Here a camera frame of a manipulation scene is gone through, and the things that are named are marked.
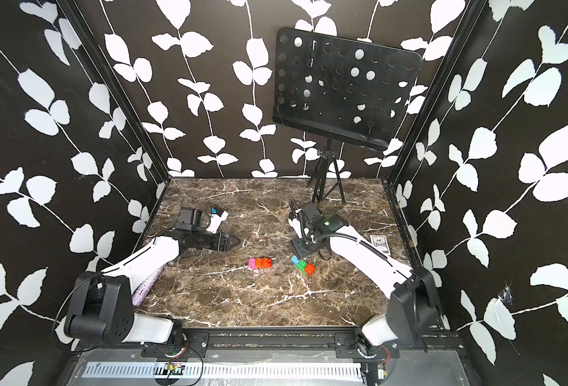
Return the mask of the orange lego brick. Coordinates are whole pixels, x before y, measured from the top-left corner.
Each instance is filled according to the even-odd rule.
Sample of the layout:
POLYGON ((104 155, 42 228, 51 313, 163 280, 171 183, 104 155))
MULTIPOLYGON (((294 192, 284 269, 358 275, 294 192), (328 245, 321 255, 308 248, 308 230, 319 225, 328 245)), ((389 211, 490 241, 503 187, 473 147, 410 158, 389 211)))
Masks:
POLYGON ((255 267, 259 270, 269 269, 272 267, 272 260, 268 257, 257 258, 255 260, 255 267))

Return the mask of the red lego brick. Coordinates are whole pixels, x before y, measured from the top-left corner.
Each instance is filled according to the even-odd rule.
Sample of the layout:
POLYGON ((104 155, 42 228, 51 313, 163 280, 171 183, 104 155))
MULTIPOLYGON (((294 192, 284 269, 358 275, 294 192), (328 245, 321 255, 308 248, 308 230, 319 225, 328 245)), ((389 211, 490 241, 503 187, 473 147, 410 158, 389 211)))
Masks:
POLYGON ((316 267, 314 267, 314 265, 307 263, 306 266, 304 267, 304 272, 307 273, 308 275, 313 275, 313 273, 316 271, 316 267))

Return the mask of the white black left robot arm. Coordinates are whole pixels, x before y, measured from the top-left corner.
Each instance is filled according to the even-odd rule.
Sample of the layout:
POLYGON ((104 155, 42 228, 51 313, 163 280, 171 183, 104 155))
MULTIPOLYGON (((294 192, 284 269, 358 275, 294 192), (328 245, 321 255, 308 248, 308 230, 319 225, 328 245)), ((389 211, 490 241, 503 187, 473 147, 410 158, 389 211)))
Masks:
POLYGON ((134 297, 154 274, 188 249, 228 252, 241 240, 220 230, 229 217, 213 207, 209 224, 200 226, 202 212, 183 208, 164 234, 129 257, 100 272, 85 272, 75 282, 66 302, 60 328, 65 336, 85 344, 116 346, 124 343, 184 345, 182 327, 168 318, 134 312, 134 297))

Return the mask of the green lego brick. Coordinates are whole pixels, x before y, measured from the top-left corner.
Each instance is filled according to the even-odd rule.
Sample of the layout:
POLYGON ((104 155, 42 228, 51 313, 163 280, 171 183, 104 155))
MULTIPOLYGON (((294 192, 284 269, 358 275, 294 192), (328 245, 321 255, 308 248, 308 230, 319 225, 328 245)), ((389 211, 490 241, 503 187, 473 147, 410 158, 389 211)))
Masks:
POLYGON ((304 261, 299 261, 299 262, 296 264, 296 267, 297 267, 300 271, 305 272, 305 271, 306 271, 306 267, 307 267, 307 263, 304 262, 304 261))

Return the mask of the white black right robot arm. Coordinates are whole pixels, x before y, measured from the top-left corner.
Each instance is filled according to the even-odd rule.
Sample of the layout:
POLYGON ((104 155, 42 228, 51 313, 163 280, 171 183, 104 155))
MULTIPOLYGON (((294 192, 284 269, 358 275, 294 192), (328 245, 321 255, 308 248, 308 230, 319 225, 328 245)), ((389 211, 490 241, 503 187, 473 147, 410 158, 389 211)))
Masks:
POLYGON ((422 335, 443 317, 430 270, 393 259, 344 218, 325 217, 312 202, 300 205, 291 199, 289 204, 289 225, 296 234, 291 245, 299 260, 328 249, 352 263, 389 299, 385 313, 357 328, 357 350, 369 356, 385 344, 424 344, 422 335))

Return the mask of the black mounting rail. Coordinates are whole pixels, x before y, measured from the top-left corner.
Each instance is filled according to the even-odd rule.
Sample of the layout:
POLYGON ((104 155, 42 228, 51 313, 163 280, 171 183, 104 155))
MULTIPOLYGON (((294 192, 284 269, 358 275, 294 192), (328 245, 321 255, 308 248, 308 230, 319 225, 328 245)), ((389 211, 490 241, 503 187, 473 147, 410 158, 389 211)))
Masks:
POLYGON ((432 328, 413 344, 388 341, 377 348, 359 349, 354 326, 188 328, 173 334, 189 342, 201 357, 216 350, 332 351, 339 359, 378 361, 399 359, 406 352, 452 352, 467 358, 455 332, 432 328))

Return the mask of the black music stand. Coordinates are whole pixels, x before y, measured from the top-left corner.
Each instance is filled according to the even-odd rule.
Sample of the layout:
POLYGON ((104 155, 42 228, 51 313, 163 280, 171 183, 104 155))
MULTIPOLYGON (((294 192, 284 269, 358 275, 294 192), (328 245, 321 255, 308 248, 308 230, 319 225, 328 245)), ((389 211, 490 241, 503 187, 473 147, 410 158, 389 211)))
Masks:
POLYGON ((311 174, 312 201, 343 189, 332 142, 381 154, 370 165, 391 167, 402 146, 397 131, 423 64, 415 51, 283 27, 276 35, 276 123, 326 140, 311 174))

